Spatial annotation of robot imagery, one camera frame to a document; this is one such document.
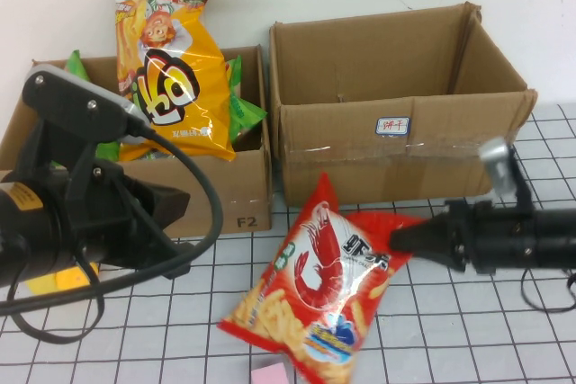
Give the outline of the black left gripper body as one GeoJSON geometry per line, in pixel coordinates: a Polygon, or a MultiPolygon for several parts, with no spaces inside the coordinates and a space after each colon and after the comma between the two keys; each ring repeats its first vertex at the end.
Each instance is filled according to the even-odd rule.
{"type": "Polygon", "coordinates": [[[90,171],[83,191],[69,201],[77,176],[58,169],[58,267],[75,265],[79,255],[122,268],[150,267],[156,259],[152,186],[130,178],[112,162],[98,162],[90,171]]]}

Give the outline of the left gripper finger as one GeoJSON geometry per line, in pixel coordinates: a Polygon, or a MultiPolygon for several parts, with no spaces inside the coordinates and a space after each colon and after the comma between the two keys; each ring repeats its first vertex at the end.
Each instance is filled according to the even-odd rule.
{"type": "Polygon", "coordinates": [[[150,227],[138,224],[130,241],[130,268],[143,270],[190,251],[189,244],[154,234],[150,227]]]}
{"type": "Polygon", "coordinates": [[[163,232],[184,216],[190,200],[188,192],[134,178],[122,178],[121,190],[128,215],[122,226],[128,232],[163,232]]]}

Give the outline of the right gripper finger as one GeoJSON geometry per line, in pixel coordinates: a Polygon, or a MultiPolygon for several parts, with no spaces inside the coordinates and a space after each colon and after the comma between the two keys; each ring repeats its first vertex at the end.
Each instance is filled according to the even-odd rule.
{"type": "Polygon", "coordinates": [[[390,236],[390,248],[400,252],[446,252],[450,245],[448,222],[444,216],[395,229],[390,236]]]}
{"type": "Polygon", "coordinates": [[[416,257],[441,264],[457,272],[464,272],[466,269],[466,257],[459,246],[424,244],[424,247],[416,252],[416,257]]]}

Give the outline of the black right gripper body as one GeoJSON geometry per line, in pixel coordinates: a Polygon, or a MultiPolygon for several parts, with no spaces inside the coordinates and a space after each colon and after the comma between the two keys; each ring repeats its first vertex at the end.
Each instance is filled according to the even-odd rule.
{"type": "Polygon", "coordinates": [[[446,203],[449,252],[454,268],[473,266],[479,274],[498,269],[525,269],[536,264],[535,212],[496,208],[489,201],[446,203]]]}

